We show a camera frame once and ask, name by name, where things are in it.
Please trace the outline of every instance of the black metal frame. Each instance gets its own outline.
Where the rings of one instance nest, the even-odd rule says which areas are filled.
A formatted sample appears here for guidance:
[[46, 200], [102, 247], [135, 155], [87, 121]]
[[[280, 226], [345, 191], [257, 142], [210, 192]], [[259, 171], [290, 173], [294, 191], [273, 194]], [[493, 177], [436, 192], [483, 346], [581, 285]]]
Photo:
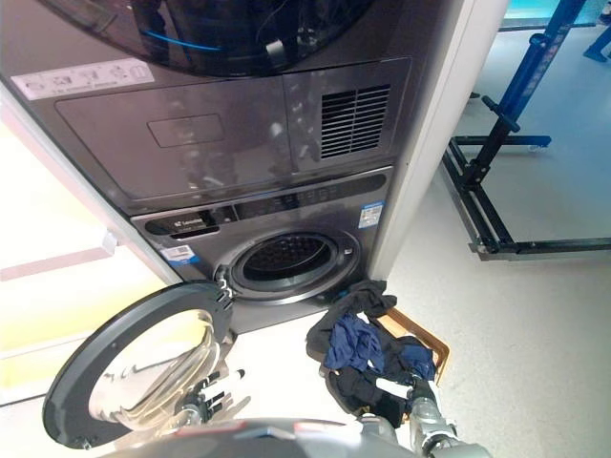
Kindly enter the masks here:
[[[453, 186], [476, 231], [476, 251], [493, 259], [496, 255], [532, 255], [611, 250], [611, 238], [514, 241], [502, 218], [481, 186], [490, 166], [504, 145], [546, 147], [546, 135], [510, 135], [518, 132], [517, 119], [528, 104], [541, 78], [554, 60], [558, 48], [571, 30], [585, 0], [561, 0], [544, 33], [530, 38], [530, 47], [500, 103], [488, 96], [482, 101], [498, 116], [487, 136], [455, 136], [443, 156]], [[460, 145], [481, 145], [477, 157], [467, 161]]]

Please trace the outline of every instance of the stacked washer dryer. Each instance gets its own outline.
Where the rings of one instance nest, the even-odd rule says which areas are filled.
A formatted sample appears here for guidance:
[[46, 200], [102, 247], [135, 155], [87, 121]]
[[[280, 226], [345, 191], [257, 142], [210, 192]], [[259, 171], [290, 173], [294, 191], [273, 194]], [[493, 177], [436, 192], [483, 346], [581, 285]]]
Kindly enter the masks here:
[[6, 0], [0, 73], [241, 333], [365, 276], [443, 5]]

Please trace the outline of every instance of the sticker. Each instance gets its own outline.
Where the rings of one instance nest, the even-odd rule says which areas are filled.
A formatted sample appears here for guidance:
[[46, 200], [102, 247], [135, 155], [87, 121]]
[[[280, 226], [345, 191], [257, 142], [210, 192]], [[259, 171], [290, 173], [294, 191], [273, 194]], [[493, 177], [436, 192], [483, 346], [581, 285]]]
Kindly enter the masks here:
[[149, 66], [133, 58], [20, 74], [12, 76], [11, 79], [28, 100], [88, 93], [155, 81]]
[[379, 200], [377, 202], [364, 205], [361, 209], [361, 217], [359, 219], [359, 229], [366, 227], [377, 226], [380, 222], [380, 215], [382, 215], [382, 209], [384, 208], [384, 201]]
[[175, 246], [174, 248], [164, 248], [161, 255], [167, 259], [170, 265], [194, 264], [200, 262], [189, 245]]

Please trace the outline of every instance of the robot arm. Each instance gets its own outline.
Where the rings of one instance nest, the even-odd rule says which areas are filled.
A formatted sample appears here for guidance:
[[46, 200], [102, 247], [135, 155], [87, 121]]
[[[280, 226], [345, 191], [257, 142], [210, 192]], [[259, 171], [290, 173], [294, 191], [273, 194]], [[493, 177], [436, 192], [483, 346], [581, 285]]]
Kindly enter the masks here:
[[437, 408], [428, 382], [416, 379], [411, 398], [411, 449], [417, 455], [431, 458], [492, 458], [481, 445], [458, 440], [454, 425]]

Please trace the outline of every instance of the vent slats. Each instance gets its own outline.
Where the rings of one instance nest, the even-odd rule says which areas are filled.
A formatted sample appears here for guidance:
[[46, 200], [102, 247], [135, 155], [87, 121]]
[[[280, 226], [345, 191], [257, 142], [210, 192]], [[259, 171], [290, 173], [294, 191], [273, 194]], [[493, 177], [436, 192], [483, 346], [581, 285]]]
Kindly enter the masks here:
[[376, 148], [390, 85], [323, 95], [321, 158]]

